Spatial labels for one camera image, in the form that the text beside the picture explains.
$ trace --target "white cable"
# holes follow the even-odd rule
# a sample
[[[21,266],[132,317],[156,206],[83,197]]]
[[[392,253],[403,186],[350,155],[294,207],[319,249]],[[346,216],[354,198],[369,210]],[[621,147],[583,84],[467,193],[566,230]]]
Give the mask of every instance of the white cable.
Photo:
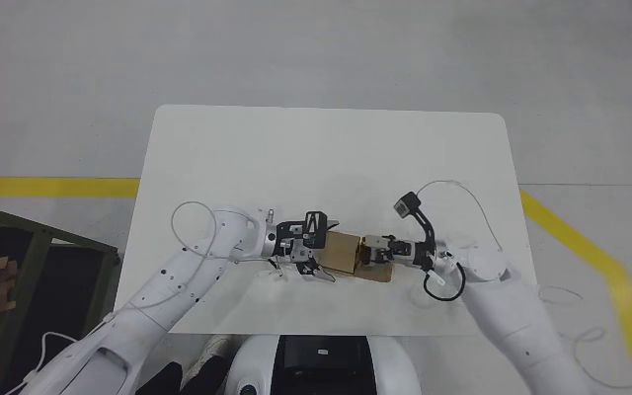
[[[426,187],[429,187],[432,184],[436,184],[436,183],[452,184],[454,186],[457,186],[458,188],[461,188],[461,189],[465,190],[465,192],[467,192],[471,197],[474,198],[474,201],[476,201],[476,204],[478,204],[478,207],[481,209],[481,212],[483,213],[483,218],[485,218],[485,223],[487,224],[487,228],[490,230],[490,233],[492,234],[492,237],[494,237],[494,241],[496,241],[496,245],[498,246],[499,251],[502,252],[503,251],[503,246],[501,246],[501,243],[498,241],[498,238],[496,237],[496,234],[494,233],[494,230],[492,230],[492,225],[490,225],[490,221],[487,219],[487,214],[485,213],[485,210],[483,209],[483,206],[481,205],[481,202],[478,201],[478,199],[474,196],[474,194],[472,194],[472,192],[470,190],[465,188],[465,186],[463,186],[458,181],[455,181],[455,180],[434,180],[434,181],[430,181],[429,183],[425,184],[423,187],[419,188],[419,190],[417,191],[417,196],[419,196],[419,194]]]
[[[576,302],[581,302],[584,300],[584,297],[581,296],[579,293],[574,292],[571,289],[565,288],[563,286],[556,286],[556,285],[543,285],[540,287],[540,291],[538,292],[538,296],[539,298],[546,303],[549,304],[554,304],[554,305],[559,305],[559,306],[564,306],[564,305],[569,305],[569,304],[574,304],[574,303],[568,303],[568,302],[558,302],[555,300],[551,300],[548,298],[544,298],[541,295],[542,289],[545,288],[553,288],[553,289],[559,289],[565,292],[570,293],[571,295],[575,296],[578,298],[578,300]],[[606,334],[606,330],[603,327],[594,327],[594,328],[590,328],[587,331],[583,331],[580,335],[576,336],[576,337],[572,337],[572,336],[568,336],[566,334],[563,334],[562,332],[558,332],[558,334],[560,335],[560,337],[570,341],[572,343],[572,353],[573,353],[573,359],[575,360],[575,363],[580,367],[580,369],[586,374],[586,376],[589,377],[590,380],[594,381],[597,384],[601,384],[604,387],[607,388],[611,388],[611,389],[630,389],[632,388],[632,384],[623,384],[623,385],[619,385],[619,384],[609,384],[606,383],[605,381],[602,381],[598,378],[596,378],[592,373],[589,372],[588,369],[586,369],[586,367],[584,366],[584,364],[582,363],[582,361],[580,360],[580,358],[577,355],[577,349],[578,349],[578,345],[580,343],[592,343],[592,342],[597,342],[601,339],[603,339],[603,337]]]
[[[75,343],[76,340],[71,338],[70,336],[64,335],[64,334],[60,334],[57,332],[46,332],[41,336],[41,355],[39,356],[39,362],[38,365],[36,366],[35,369],[31,370],[26,376],[24,376],[24,379],[22,380],[22,382],[16,386],[15,388],[13,388],[11,391],[7,392],[4,395],[11,395],[14,392],[18,391],[19,389],[21,389],[22,387],[24,387],[25,385],[27,385],[29,383],[29,381],[31,381],[31,379],[33,379],[33,377],[35,377],[36,374],[38,374],[38,372],[41,369],[41,366],[43,365],[43,360],[46,358],[46,336],[49,335],[53,335],[62,339],[66,339],[69,340],[72,343]]]

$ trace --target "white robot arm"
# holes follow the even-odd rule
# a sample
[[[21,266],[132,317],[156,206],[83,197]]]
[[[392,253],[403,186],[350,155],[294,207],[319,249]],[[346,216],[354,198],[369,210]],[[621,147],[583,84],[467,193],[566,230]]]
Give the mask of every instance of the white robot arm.
[[[198,241],[199,253],[183,248],[101,327],[27,377],[22,394],[133,394],[147,356],[221,278],[228,259],[273,252],[269,224],[234,207],[216,210],[214,217],[214,241]]]
[[[590,394],[580,368],[562,349],[544,304],[502,253],[470,249],[465,271],[461,297],[467,310],[531,393]]]

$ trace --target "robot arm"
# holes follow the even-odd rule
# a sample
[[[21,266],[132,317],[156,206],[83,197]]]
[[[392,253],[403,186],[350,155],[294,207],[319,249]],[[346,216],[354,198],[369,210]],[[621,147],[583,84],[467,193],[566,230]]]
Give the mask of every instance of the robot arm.
[[[408,193],[394,208],[402,218],[415,217],[424,229],[424,242],[366,236],[363,261],[419,267],[427,274],[425,285],[430,277],[439,285],[445,284],[435,272],[437,261],[444,261],[445,272],[460,283],[460,290],[455,297],[439,300],[453,300],[460,295],[481,332],[513,364],[533,394],[590,394],[579,367],[562,349],[544,304],[532,287],[522,282],[503,253],[471,248],[457,258],[446,249],[438,251],[433,227],[420,205],[417,196]]]
[[[466,272],[461,297],[467,310],[531,393],[590,394],[579,367],[562,349],[544,304],[502,253],[470,250]]]
[[[28,377],[22,394],[133,394],[147,356],[221,278],[228,259],[272,253],[271,225],[233,207],[214,214],[214,241],[198,241],[197,254],[186,248],[179,251],[101,327]],[[249,222],[254,223],[254,230],[249,229]],[[246,246],[252,250],[244,253]]]

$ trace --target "black cable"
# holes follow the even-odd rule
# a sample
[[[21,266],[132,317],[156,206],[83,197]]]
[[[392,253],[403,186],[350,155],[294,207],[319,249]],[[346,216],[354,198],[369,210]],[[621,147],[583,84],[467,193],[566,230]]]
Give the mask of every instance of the black cable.
[[[461,264],[459,264],[458,262],[456,263],[456,267],[461,273],[461,286],[458,289],[458,292],[456,292],[456,294],[452,297],[439,297],[433,295],[433,293],[428,290],[428,278],[430,278],[431,275],[426,273],[426,278],[424,278],[424,291],[428,294],[429,297],[431,297],[432,299],[440,300],[442,302],[451,302],[452,300],[456,300],[463,293],[463,289],[465,289],[465,271],[463,270]]]

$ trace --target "black panel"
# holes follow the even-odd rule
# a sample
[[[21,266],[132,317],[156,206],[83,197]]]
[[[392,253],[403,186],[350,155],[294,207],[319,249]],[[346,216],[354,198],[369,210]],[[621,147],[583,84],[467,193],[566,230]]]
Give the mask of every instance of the black panel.
[[[364,336],[281,336],[273,395],[376,394],[373,362]]]
[[[45,332],[81,337],[102,259],[102,252],[87,248],[50,247],[0,393],[19,384],[36,367]],[[47,337],[44,363],[68,345],[64,339]]]

